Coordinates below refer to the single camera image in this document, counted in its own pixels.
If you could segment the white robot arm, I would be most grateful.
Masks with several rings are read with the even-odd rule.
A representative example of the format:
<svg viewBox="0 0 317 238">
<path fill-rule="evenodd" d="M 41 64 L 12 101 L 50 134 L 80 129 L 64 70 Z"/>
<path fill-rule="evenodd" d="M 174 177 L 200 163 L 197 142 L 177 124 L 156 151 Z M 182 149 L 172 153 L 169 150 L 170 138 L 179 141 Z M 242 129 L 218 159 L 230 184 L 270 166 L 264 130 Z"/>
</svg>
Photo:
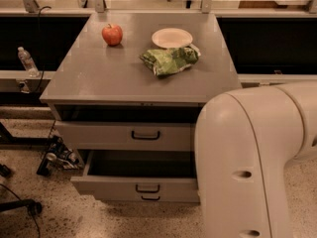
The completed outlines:
<svg viewBox="0 0 317 238">
<path fill-rule="evenodd" d="M 194 142 L 204 238 L 293 238 L 284 168 L 314 158 L 316 137 L 316 81 L 208 101 Z"/>
</svg>

